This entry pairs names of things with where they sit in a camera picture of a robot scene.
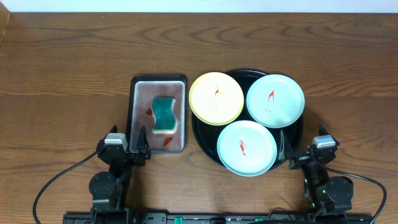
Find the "green scrub sponge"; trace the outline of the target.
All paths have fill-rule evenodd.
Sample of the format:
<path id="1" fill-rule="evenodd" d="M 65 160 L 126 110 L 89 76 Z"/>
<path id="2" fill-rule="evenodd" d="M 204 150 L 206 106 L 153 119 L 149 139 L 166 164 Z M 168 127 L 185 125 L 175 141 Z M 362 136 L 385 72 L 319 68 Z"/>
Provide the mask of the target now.
<path id="1" fill-rule="evenodd" d="M 171 134 L 176 131 L 177 119 L 174 114 L 175 99 L 171 97 L 155 97 L 152 100 L 152 114 L 154 117 L 154 133 Z"/>

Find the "light green plate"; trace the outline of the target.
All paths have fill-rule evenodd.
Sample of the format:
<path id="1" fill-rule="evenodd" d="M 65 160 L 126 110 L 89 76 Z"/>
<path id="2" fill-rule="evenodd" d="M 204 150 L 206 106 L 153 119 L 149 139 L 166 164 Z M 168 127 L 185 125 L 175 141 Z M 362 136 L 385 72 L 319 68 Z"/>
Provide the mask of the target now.
<path id="1" fill-rule="evenodd" d="M 284 128 L 302 115 L 305 96 L 299 84 L 290 77 L 266 75 L 250 86 L 246 107 L 259 124 L 268 128 Z"/>
<path id="2" fill-rule="evenodd" d="M 267 172 L 277 157 L 277 143 L 271 132 L 248 120 L 227 125 L 218 136 L 216 149 L 228 170 L 245 177 Z"/>

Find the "yellow plate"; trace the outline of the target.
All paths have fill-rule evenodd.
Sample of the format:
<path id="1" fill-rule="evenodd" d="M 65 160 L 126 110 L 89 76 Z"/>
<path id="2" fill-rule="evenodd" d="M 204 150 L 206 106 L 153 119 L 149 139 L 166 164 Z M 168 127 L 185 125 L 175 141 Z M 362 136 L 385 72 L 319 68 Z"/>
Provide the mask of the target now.
<path id="1" fill-rule="evenodd" d="M 210 72 L 199 76 L 188 94 L 192 113 L 202 122 L 222 126 L 234 121 L 242 112 L 244 94 L 231 76 Z"/>

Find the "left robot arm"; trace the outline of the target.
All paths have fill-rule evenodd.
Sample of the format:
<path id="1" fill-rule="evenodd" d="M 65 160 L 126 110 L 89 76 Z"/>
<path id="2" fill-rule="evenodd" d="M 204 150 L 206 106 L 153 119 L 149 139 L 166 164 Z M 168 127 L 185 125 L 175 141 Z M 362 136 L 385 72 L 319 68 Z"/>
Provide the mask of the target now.
<path id="1" fill-rule="evenodd" d="M 93 197 L 92 224 L 138 224 L 141 214 L 126 205 L 132 168 L 144 166 L 151 158 L 146 138 L 146 128 L 141 127 L 135 151 L 129 150 L 126 136 L 113 126 L 110 132 L 97 143 L 96 154 L 109 165 L 109 170 L 95 174 L 89 183 Z"/>

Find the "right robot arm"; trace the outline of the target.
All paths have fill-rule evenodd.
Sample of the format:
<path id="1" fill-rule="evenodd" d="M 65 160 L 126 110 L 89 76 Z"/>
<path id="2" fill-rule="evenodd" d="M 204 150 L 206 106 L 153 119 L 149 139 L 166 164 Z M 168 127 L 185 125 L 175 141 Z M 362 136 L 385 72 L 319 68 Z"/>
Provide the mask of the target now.
<path id="1" fill-rule="evenodd" d="M 303 219 L 314 223 L 318 216 L 331 216 L 338 223 L 338 217 L 352 209 L 353 198 L 352 180 L 330 177 L 326 167 L 335 159 L 340 143 L 322 125 L 318 126 L 318 136 L 305 152 L 294 152 L 284 131 L 280 132 L 280 141 L 289 169 L 303 172 L 305 200 L 312 206 L 304 210 Z"/>

